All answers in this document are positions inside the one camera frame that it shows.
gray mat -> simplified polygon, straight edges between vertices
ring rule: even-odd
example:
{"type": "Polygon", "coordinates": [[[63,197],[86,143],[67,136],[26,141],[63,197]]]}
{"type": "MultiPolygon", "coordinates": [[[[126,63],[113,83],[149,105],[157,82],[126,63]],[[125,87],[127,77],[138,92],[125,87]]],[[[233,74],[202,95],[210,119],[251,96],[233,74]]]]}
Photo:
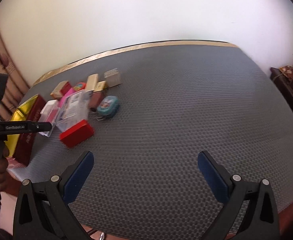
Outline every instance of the gray mat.
{"type": "MultiPolygon", "coordinates": [[[[268,77],[240,49],[178,45],[104,57],[30,89],[24,100],[118,68],[117,115],[98,122],[95,136],[67,149],[55,128],[40,135],[22,180],[61,174],[84,151],[95,166],[70,204],[82,224],[129,239],[197,239],[221,208],[197,168],[208,150],[230,173],[270,180],[278,210],[293,201],[293,113],[268,77]]],[[[236,220],[233,230],[239,225],[236,220]]]]}

white patterned box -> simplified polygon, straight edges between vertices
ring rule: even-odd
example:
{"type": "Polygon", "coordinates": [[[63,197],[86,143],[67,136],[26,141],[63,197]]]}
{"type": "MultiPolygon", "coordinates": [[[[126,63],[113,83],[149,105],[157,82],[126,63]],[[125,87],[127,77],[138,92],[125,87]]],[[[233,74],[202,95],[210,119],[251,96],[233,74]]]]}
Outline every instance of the white patterned box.
{"type": "Polygon", "coordinates": [[[104,73],[104,78],[108,87],[114,87],[121,84],[120,72],[117,68],[111,69],[104,73]]]}

pink box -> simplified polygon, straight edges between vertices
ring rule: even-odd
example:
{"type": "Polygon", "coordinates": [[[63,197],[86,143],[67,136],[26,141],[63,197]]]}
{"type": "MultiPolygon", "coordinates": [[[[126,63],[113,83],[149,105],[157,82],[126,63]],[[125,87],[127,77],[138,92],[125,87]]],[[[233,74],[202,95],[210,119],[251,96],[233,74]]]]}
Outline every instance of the pink box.
{"type": "Polygon", "coordinates": [[[63,106],[65,99],[73,93],[75,93],[75,90],[73,88],[71,88],[69,91],[67,91],[67,93],[61,98],[61,100],[59,102],[59,108],[61,108],[63,106]]]}

gold trim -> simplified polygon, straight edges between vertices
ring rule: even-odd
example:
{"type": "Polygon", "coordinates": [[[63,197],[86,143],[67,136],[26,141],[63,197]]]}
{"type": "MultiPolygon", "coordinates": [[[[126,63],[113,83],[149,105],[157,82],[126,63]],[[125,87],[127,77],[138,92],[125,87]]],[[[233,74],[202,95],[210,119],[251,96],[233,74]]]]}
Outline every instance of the gold trim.
{"type": "Polygon", "coordinates": [[[228,43],[228,42],[223,42],[223,41],[188,41],[188,40],[183,40],[183,41],[158,41],[158,42],[151,42],[151,43],[143,43],[143,44],[138,44],[138,45],[132,45],[132,46],[128,46],[128,47],[124,47],[124,48],[120,48],[120,49],[113,49],[113,50],[108,50],[102,53],[98,53],[95,55],[92,55],[90,57],[86,57],[83,59],[80,59],[76,62],[73,62],[71,64],[65,65],[63,67],[51,70],[47,73],[45,73],[43,76],[41,76],[37,81],[34,82],[34,86],[50,77],[55,76],[56,74],[59,74],[65,70],[74,68],[78,65],[102,58],[102,57],[106,57],[106,56],[110,56],[110,55],[114,55],[114,54],[118,54],[118,53],[122,53],[122,52],[126,52],[126,51],[130,51],[130,50],[135,50],[135,49],[144,49],[144,48],[150,48],[150,47],[158,47],[158,46],[172,46],[172,45],[208,45],[208,46],[220,46],[220,47],[233,47],[233,48],[237,48],[236,45],[232,44],[232,43],[228,43]]]}

table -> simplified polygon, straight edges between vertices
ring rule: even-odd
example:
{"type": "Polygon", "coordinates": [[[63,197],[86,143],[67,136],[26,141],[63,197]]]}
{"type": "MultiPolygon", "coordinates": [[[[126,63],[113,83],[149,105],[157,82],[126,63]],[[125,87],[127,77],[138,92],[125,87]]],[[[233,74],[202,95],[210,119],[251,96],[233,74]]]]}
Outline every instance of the table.
{"type": "Polygon", "coordinates": [[[37,93],[50,100],[60,81],[75,85],[113,68],[122,79],[108,91],[121,101],[117,115],[98,122],[90,114],[96,133],[73,149],[59,142],[57,129],[50,138],[37,135],[29,166],[12,170],[19,179],[48,180],[92,151],[94,168],[70,208],[80,223],[127,239],[198,239],[208,228],[222,205],[197,168],[202,150],[246,180],[268,178],[279,211],[293,201],[293,113],[232,44],[167,41],[112,50],[63,67],[24,100],[37,93]]]}

